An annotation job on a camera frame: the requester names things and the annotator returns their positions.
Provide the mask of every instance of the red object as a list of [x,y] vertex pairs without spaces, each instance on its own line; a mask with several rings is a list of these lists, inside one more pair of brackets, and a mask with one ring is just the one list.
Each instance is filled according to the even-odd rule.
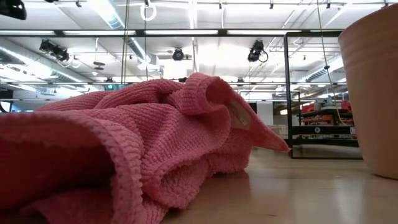
[[2,114],[0,209],[28,204],[24,215],[56,224],[160,223],[207,177],[243,170],[253,146],[288,151],[226,82],[199,73]]
[[341,109],[348,110],[348,112],[352,113],[351,103],[349,101],[342,101],[341,102]]
[[301,113],[308,113],[314,111],[314,104],[302,106]]

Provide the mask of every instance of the textured fabric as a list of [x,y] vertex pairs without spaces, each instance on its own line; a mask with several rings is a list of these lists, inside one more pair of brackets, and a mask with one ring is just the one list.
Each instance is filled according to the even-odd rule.
[[0,209],[56,224],[160,223],[206,178],[243,170],[253,146],[288,151],[218,77],[87,93],[0,115]]

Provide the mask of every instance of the pink microfiber cloth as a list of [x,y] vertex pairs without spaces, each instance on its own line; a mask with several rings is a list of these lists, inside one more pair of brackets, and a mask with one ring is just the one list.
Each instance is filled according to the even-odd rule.
[[0,115],[0,209],[53,224],[160,223],[253,146],[288,151],[223,80],[152,80]]

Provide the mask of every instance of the towel label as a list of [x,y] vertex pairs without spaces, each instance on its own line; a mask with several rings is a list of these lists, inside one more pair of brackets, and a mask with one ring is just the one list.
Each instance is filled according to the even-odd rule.
[[251,115],[236,100],[231,100],[228,105],[229,114],[231,115],[231,127],[239,129],[250,129]]

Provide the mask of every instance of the pot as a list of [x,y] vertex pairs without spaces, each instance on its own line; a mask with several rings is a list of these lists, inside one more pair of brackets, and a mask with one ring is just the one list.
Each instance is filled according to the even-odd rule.
[[398,4],[338,38],[359,146],[370,170],[398,179]]

